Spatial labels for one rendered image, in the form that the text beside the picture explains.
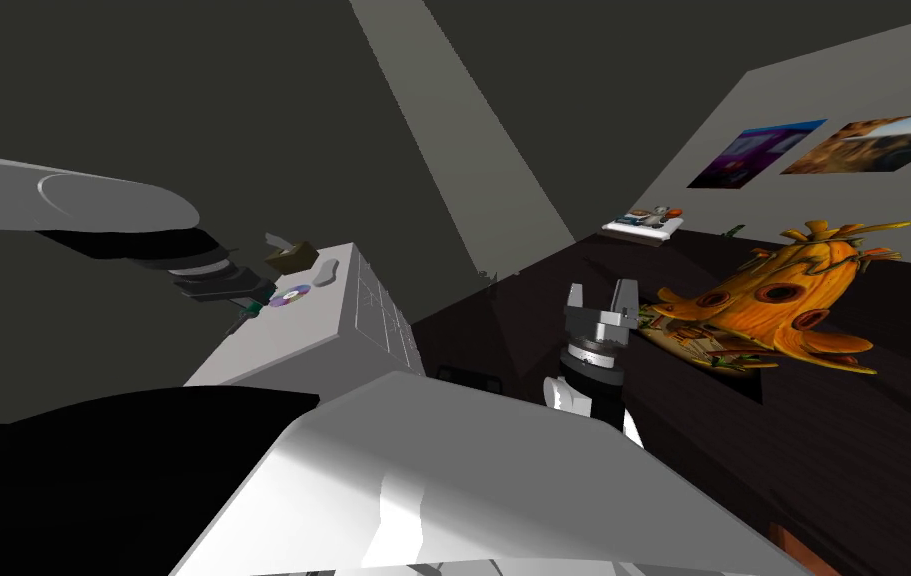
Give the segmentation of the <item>white cabinet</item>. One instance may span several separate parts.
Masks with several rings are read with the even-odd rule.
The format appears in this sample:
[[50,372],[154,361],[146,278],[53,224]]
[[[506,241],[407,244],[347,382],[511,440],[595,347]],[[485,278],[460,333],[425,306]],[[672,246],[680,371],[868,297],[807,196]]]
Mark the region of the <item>white cabinet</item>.
[[[328,259],[337,279],[311,284]],[[393,371],[423,375],[410,324],[353,243],[321,250],[312,269],[280,277],[279,289],[309,284],[293,303],[266,306],[219,344],[187,380],[309,393],[330,400]]]

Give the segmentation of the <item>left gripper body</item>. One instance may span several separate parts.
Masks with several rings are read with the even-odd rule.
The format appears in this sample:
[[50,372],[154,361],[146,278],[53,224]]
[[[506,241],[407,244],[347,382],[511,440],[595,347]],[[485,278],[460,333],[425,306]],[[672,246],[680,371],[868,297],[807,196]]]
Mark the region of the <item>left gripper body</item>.
[[228,301],[241,308],[266,306],[276,290],[268,278],[248,268],[226,268],[202,276],[182,276],[175,286],[197,302]]

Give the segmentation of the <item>brown box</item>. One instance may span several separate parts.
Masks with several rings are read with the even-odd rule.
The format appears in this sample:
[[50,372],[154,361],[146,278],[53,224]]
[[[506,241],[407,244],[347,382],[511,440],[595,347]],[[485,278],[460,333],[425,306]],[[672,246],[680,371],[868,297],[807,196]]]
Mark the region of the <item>brown box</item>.
[[319,251],[308,242],[299,242],[288,249],[277,248],[265,262],[282,276],[308,271],[319,258]]

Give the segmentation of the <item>purple wall picture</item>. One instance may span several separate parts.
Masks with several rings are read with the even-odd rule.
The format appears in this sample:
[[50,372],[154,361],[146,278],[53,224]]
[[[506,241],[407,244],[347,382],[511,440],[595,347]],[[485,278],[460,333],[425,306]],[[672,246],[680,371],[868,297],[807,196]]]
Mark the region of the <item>purple wall picture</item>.
[[741,132],[688,184],[689,189],[741,189],[826,119]]

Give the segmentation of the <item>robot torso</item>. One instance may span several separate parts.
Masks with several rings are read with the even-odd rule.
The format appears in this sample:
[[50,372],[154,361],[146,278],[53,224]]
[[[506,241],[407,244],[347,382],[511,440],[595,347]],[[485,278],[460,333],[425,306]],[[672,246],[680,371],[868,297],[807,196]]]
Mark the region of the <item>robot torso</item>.
[[595,419],[394,372],[305,413],[169,576],[810,576]]

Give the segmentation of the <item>dark wooden table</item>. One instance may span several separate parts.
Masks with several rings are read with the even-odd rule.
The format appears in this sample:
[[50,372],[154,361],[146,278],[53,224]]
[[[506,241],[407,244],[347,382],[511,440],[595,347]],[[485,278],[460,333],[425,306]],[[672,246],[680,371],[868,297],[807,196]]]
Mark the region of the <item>dark wooden table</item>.
[[[696,295],[752,240],[680,231],[660,247],[591,236],[431,316],[413,331],[440,366],[540,402],[555,372],[569,287],[605,306],[620,278],[645,300]],[[783,359],[759,387],[724,383],[633,340],[624,397],[648,451],[756,531],[807,546],[842,576],[911,576],[911,262],[875,262],[825,328],[863,337],[868,375]]]

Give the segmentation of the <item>orange brown wall picture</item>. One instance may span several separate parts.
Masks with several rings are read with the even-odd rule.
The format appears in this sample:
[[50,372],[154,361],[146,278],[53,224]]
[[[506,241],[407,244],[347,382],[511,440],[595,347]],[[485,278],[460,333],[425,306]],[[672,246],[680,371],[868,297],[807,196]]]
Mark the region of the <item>orange brown wall picture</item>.
[[793,162],[785,175],[895,172],[911,163],[911,116],[852,122]]

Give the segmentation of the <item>orange pumpkin house ornament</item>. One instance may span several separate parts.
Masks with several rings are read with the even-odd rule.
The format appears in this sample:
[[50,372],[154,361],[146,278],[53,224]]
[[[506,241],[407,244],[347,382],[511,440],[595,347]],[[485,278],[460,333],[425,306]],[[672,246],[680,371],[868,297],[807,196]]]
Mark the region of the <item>orange pumpkin house ornament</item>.
[[660,289],[655,303],[640,308],[639,334],[708,371],[750,373],[787,357],[872,374],[856,360],[872,342],[816,327],[872,262],[898,260],[901,254],[863,248],[872,229],[862,224],[831,228],[814,220],[806,227],[784,232],[789,245],[756,249],[733,276],[699,296]]

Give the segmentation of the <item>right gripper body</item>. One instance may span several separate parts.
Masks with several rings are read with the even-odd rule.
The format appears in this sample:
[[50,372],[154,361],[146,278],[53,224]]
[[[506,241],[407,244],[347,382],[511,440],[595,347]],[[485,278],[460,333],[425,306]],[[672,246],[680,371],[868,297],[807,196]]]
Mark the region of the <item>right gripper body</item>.
[[636,329],[635,308],[607,311],[565,307],[564,313],[567,339],[584,346],[624,348]]

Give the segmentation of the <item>shiny compact disc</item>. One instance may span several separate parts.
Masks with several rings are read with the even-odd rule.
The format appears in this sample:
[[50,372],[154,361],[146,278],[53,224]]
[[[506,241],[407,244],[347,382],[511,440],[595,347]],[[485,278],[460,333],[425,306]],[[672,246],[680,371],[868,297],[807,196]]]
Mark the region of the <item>shiny compact disc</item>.
[[312,289],[309,284],[300,284],[287,289],[279,289],[270,298],[268,305],[272,308],[282,307],[293,303],[308,294]]

